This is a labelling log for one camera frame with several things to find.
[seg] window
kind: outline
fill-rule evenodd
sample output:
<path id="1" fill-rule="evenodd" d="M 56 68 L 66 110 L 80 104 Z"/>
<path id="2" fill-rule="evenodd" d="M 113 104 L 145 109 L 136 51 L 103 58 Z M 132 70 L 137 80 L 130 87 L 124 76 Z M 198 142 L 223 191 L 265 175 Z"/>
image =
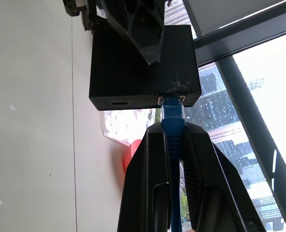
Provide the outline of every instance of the window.
<path id="1" fill-rule="evenodd" d="M 286 163 L 286 35 L 233 57 Z"/>
<path id="2" fill-rule="evenodd" d="M 238 170 L 265 228 L 269 230 L 273 225 L 272 228 L 283 229 L 282 215 L 265 181 L 216 64 L 199 68 L 199 76 L 202 95 L 193 107 L 185 108 L 186 121 L 205 129 L 215 145 Z M 261 83 L 261 78 L 253 79 L 248 82 L 248 87 L 256 91 L 261 88 Z"/>

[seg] white floor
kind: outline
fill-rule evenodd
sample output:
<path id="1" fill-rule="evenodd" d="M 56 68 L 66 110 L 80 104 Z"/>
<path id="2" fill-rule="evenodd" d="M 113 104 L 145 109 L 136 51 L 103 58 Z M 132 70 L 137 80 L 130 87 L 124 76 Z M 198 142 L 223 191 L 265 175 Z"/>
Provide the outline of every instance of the white floor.
<path id="1" fill-rule="evenodd" d="M 88 99 L 91 44 L 61 0 L 0 0 L 0 232 L 116 231 L 125 148 Z"/>

